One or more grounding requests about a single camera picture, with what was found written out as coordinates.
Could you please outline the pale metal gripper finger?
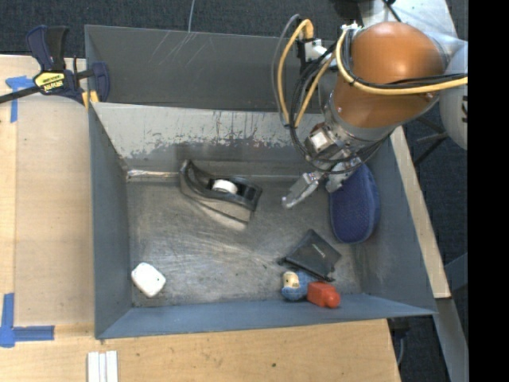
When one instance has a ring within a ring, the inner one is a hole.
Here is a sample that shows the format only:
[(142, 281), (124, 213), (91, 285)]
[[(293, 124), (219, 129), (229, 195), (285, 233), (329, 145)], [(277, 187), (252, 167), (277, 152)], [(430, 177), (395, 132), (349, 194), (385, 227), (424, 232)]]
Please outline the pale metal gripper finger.
[(312, 192), (312, 174), (303, 173), (282, 197), (283, 206), (295, 206)]
[(313, 193), (319, 185), (317, 176), (300, 176), (286, 195), (286, 207), (291, 209)]

